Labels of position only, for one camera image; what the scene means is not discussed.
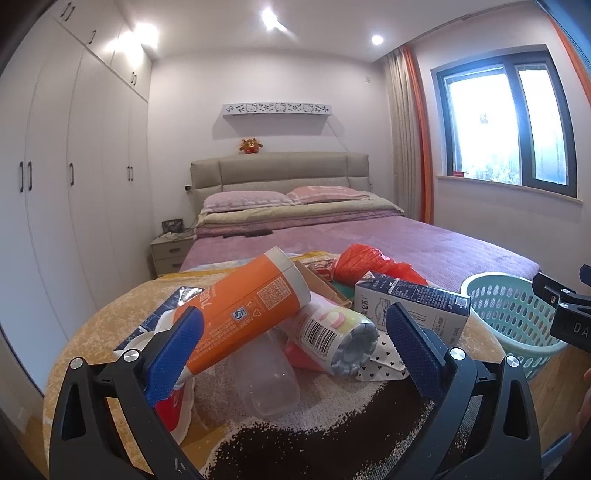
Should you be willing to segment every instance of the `upholstered headboard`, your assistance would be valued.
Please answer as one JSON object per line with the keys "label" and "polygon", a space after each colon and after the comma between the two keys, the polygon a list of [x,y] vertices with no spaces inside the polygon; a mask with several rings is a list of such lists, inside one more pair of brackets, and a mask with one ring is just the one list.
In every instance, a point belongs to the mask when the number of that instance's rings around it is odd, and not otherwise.
{"label": "upholstered headboard", "polygon": [[232,155],[191,163],[193,209],[218,192],[273,190],[288,193],[297,187],[339,185],[371,191],[369,161],[363,153],[289,152]]}

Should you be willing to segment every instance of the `nightstand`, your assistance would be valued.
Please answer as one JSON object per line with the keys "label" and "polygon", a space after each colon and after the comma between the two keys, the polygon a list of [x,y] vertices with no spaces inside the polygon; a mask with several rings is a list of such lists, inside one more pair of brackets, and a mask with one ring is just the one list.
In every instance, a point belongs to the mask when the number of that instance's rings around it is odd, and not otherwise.
{"label": "nightstand", "polygon": [[193,236],[183,234],[180,238],[167,236],[156,237],[150,244],[152,259],[156,267],[156,275],[161,277],[167,273],[176,273],[183,265],[184,259],[193,246]]}

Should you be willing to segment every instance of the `white wall shelf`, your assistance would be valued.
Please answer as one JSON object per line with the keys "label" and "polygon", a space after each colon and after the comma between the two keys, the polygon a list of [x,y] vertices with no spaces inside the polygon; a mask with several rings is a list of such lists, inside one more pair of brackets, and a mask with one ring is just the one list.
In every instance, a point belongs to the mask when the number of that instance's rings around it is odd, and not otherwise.
{"label": "white wall shelf", "polygon": [[228,103],[222,108],[222,115],[253,115],[258,113],[301,113],[304,115],[332,115],[332,106],[321,103]]}

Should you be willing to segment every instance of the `white paper with hearts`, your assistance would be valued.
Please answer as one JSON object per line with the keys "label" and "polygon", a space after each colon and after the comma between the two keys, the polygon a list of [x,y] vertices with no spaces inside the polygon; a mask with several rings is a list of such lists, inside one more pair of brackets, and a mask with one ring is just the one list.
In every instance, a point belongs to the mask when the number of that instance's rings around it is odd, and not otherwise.
{"label": "white paper with hearts", "polygon": [[408,377],[406,366],[394,348],[386,332],[378,335],[378,344],[370,360],[357,373],[357,380],[364,382],[403,380]]}

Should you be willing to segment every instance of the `pink pillow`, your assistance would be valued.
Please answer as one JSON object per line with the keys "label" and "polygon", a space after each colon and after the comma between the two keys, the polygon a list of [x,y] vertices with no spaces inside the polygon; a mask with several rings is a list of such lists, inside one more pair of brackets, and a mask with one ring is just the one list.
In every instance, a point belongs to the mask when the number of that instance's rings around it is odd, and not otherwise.
{"label": "pink pillow", "polygon": [[316,186],[298,187],[287,194],[300,203],[342,202],[344,200],[367,200],[369,193],[358,192],[348,187]]}
{"label": "pink pillow", "polygon": [[243,191],[214,193],[203,202],[202,213],[237,212],[259,207],[299,205],[299,200],[279,192]]}

